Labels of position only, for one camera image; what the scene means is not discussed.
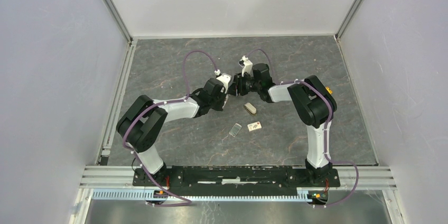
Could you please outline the beige stapler base half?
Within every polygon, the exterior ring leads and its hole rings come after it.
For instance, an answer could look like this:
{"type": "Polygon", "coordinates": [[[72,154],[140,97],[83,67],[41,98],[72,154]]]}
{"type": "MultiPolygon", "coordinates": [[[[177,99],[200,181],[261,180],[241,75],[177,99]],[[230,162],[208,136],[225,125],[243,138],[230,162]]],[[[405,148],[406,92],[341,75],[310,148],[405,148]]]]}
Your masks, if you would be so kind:
{"type": "Polygon", "coordinates": [[[257,114],[257,109],[249,102],[244,104],[244,109],[252,116],[255,116],[257,114]]]}

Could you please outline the white staple tray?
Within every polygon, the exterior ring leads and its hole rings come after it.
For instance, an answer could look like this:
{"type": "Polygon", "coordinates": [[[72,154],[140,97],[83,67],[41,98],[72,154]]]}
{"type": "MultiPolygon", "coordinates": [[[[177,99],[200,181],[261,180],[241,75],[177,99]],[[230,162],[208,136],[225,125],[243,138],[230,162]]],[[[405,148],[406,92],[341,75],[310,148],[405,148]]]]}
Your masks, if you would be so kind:
{"type": "Polygon", "coordinates": [[[233,125],[233,127],[231,128],[231,130],[229,132],[229,135],[232,136],[232,137],[236,137],[237,134],[239,133],[239,131],[241,130],[241,128],[242,128],[242,126],[240,124],[235,123],[233,125]]]}

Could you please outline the white staple box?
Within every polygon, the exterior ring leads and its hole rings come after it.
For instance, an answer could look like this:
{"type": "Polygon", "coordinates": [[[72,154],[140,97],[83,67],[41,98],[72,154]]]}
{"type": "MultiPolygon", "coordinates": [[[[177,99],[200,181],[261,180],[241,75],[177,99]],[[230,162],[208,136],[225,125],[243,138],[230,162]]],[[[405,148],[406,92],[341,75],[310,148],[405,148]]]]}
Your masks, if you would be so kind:
{"type": "Polygon", "coordinates": [[[254,122],[254,123],[250,123],[247,125],[247,128],[250,132],[255,131],[255,130],[259,130],[262,128],[262,125],[260,122],[254,122]]]}

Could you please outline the white stapler top half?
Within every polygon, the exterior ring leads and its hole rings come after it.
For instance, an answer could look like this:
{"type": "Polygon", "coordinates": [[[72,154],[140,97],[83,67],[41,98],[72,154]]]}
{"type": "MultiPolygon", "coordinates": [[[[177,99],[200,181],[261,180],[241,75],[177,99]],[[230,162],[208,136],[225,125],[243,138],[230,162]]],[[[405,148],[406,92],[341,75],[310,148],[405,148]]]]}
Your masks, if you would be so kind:
{"type": "Polygon", "coordinates": [[[232,85],[228,88],[227,93],[226,93],[226,97],[225,97],[225,102],[224,105],[227,103],[227,101],[229,100],[230,96],[234,96],[235,95],[235,87],[232,85]]]}

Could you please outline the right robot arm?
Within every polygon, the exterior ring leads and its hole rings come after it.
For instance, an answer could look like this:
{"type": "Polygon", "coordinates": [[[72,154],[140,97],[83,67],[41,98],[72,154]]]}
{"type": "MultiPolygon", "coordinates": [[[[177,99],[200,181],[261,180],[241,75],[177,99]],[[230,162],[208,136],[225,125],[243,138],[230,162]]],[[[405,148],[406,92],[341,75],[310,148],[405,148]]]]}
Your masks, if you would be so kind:
{"type": "Polygon", "coordinates": [[[308,153],[305,160],[305,179],[318,186],[332,171],[329,155],[329,129],[337,104],[317,76],[275,84],[269,66],[240,60],[242,72],[234,76],[230,94],[244,96],[250,92],[267,103],[291,101],[307,128],[308,153]]]}

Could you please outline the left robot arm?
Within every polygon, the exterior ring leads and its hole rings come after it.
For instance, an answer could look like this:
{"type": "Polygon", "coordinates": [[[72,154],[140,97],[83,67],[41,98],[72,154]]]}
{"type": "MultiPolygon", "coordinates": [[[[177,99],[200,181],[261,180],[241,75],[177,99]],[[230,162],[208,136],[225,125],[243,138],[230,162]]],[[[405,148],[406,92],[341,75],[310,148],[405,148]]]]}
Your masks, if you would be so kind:
{"type": "Polygon", "coordinates": [[[145,177],[152,185],[161,185],[166,179],[166,164],[155,147],[163,125],[178,119],[198,118],[210,110],[223,111],[230,80],[231,76],[225,73],[210,78],[204,87],[181,99],[153,100],[141,95],[120,118],[116,131],[122,137],[123,147],[141,162],[145,177]]]}

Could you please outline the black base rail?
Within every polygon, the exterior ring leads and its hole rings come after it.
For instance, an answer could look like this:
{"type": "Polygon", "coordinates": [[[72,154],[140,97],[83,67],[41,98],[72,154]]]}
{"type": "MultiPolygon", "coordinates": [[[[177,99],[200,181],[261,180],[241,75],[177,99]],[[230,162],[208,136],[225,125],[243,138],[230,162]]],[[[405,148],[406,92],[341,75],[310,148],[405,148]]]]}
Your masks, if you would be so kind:
{"type": "Polygon", "coordinates": [[[171,166],[153,179],[172,193],[187,196],[293,196],[298,188],[338,188],[337,169],[299,166],[171,166]]]}

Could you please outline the left aluminium frame post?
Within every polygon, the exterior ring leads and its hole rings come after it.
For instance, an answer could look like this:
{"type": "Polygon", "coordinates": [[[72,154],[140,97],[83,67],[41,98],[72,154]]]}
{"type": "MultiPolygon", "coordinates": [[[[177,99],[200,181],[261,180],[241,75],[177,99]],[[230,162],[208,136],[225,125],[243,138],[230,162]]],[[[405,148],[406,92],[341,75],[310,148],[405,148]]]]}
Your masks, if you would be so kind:
{"type": "Polygon", "coordinates": [[[128,28],[125,25],[125,22],[123,18],[121,17],[115,3],[113,0],[103,0],[104,4],[106,5],[108,11],[110,12],[111,16],[113,17],[116,25],[118,26],[121,34],[127,40],[128,43],[132,43],[133,37],[130,34],[128,28]]]}

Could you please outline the aluminium frame post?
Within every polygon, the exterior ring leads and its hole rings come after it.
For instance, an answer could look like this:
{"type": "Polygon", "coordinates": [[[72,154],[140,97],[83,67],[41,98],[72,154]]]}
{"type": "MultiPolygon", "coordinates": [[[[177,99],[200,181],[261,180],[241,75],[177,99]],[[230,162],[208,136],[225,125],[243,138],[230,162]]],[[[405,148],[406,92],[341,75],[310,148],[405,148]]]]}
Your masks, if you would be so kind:
{"type": "Polygon", "coordinates": [[[110,12],[111,16],[113,17],[116,25],[118,26],[121,34],[127,40],[128,43],[132,43],[133,37],[130,34],[128,28],[125,25],[125,22],[123,18],[121,17],[115,3],[113,0],[103,0],[104,4],[106,5],[108,11],[110,12]]]}
{"type": "Polygon", "coordinates": [[[345,15],[340,27],[338,28],[336,34],[334,35],[337,42],[340,42],[342,36],[346,32],[348,26],[350,25],[352,19],[354,18],[355,14],[357,13],[358,9],[360,8],[363,0],[354,0],[345,15]]]}

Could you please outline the right aluminium frame post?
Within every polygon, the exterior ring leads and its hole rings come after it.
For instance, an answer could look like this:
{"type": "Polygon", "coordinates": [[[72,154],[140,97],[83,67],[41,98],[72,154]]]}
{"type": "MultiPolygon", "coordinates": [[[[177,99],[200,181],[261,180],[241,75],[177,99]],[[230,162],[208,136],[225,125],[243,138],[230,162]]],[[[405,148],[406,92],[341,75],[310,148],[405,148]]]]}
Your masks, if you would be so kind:
{"type": "Polygon", "coordinates": [[[334,35],[337,42],[340,42],[342,36],[346,32],[348,26],[350,25],[352,19],[354,18],[355,14],[357,13],[358,9],[360,8],[363,0],[354,0],[345,15],[340,27],[338,28],[336,34],[334,35]]]}

